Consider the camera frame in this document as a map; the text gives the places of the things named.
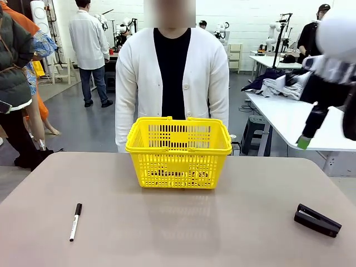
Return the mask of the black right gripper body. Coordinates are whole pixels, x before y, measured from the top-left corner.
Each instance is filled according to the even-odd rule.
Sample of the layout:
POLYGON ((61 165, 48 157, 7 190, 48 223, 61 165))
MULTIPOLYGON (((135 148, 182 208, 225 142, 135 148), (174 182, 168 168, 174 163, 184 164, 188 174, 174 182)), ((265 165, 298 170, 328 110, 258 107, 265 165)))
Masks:
POLYGON ((311 74, 301 93, 300 100, 317 103, 323 107, 341 107, 355 109, 355 76, 350 83, 338 84, 325 81, 311 74))

